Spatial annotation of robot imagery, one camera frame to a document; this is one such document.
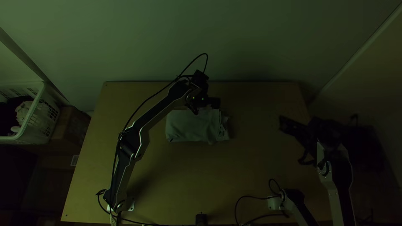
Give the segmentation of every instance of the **laundry basket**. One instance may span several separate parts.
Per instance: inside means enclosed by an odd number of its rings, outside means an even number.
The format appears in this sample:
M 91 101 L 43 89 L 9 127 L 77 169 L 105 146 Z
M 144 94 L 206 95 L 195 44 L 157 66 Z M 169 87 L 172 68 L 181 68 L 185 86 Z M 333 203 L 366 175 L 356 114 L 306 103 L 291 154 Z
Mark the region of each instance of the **laundry basket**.
M 0 144 L 45 144 L 52 135 L 60 109 L 43 82 L 0 84 L 0 102 L 31 96 L 33 102 L 20 131 L 14 136 L 0 136 Z

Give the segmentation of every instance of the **clothes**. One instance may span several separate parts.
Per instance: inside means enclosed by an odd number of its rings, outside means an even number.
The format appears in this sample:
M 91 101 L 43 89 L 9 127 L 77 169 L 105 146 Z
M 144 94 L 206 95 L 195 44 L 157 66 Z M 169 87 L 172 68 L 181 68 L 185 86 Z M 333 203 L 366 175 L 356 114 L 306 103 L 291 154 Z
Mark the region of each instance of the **clothes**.
M 228 118 L 218 109 L 200 110 L 198 115 L 191 110 L 173 110 L 166 119 L 166 139 L 169 142 L 204 141 L 209 144 L 228 140 Z

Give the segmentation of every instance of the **wooden table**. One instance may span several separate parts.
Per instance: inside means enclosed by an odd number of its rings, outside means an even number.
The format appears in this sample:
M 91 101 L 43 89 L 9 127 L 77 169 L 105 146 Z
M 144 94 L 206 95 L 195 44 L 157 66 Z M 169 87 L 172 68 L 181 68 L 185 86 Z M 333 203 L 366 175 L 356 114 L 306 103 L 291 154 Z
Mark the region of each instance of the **wooden table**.
M 90 122 L 65 203 L 62 221 L 108 223 L 95 194 L 109 188 L 118 133 L 147 97 L 166 82 L 106 82 Z M 134 120 L 157 103 L 162 92 L 146 103 Z M 309 121 L 296 83 L 210 82 L 209 96 L 221 98 L 222 111 L 230 116 L 232 139 L 214 145 L 170 144 L 165 120 L 150 131 L 150 144 L 135 167 L 127 189 L 136 206 L 122 216 L 158 224 L 194 224 L 195 215 L 208 214 L 210 224 L 234 224 L 234 206 L 242 195 L 271 195 L 268 180 L 283 188 L 297 188 L 318 221 L 330 220 L 327 193 L 315 169 L 297 159 L 302 146 L 278 130 L 278 116 Z M 244 223 L 272 213 L 266 201 L 244 199 L 238 219 Z M 294 222 L 269 217 L 260 223 Z

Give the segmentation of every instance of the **wall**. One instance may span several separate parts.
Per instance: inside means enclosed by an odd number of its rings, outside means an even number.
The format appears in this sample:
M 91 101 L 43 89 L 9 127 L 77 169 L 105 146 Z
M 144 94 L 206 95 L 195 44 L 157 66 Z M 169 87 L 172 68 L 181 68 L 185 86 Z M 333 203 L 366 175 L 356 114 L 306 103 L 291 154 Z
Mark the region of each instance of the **wall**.
M 87 111 L 104 81 L 171 80 L 201 52 L 212 80 L 299 81 L 315 93 L 400 2 L 2 0 L 0 23 Z
M 42 79 L 0 42 L 0 83 L 27 81 Z
M 359 113 L 373 124 L 402 186 L 402 7 L 384 23 L 309 106 L 310 113 L 346 122 Z

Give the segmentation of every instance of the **black cable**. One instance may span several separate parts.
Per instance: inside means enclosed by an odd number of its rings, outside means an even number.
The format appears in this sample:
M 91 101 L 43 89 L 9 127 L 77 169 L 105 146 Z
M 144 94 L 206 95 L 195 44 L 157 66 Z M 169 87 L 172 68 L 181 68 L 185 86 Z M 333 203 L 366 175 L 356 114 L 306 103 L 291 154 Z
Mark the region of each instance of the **black cable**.
M 283 192 L 281 187 L 279 186 L 278 182 L 276 182 L 276 180 L 274 179 L 269 179 L 268 181 L 268 186 L 269 186 L 269 190 L 271 190 L 272 193 L 274 193 L 275 195 L 280 195 L 278 192 L 275 192 L 272 187 L 271 187 L 271 182 L 274 182 L 276 184 L 276 186 L 278 187 L 279 192 Z
M 202 55 L 205 55 L 205 56 L 206 56 L 204 70 L 202 71 L 202 73 L 205 73 L 206 65 L 207 65 L 207 63 L 208 63 L 208 54 L 202 53 L 202 54 L 198 55 L 196 58 L 194 58 L 194 60 L 192 60 L 192 61 L 184 68 L 184 70 L 183 70 L 177 77 L 180 77 L 180 76 L 187 70 L 187 68 L 188 68 L 192 63 L 194 63 L 194 61 L 196 61 L 199 57 L 201 57 Z
M 234 219 L 236 221 L 236 225 L 240 226 L 239 221 L 237 221 L 237 205 L 239 204 L 239 202 L 240 202 L 240 200 L 242 198 L 254 198 L 254 199 L 259 199 L 259 200 L 267 200 L 267 199 L 275 198 L 275 197 L 280 197 L 280 195 L 273 195 L 273 196 L 269 196 L 269 197 L 266 197 L 266 198 L 259 198 L 259 197 L 255 197 L 255 196 L 251 196 L 251 195 L 244 195 L 244 196 L 240 197 L 237 200 L 236 205 L 234 206 L 234 210 L 235 210 L 234 211 Z
M 269 217 L 269 216 L 285 216 L 285 214 L 283 214 L 283 213 L 265 214 L 265 215 L 262 215 L 262 216 L 259 216 L 252 220 L 247 221 L 246 223 L 242 224 L 242 226 L 248 225 L 256 220 L 259 220 L 259 219 L 265 218 L 265 217 Z

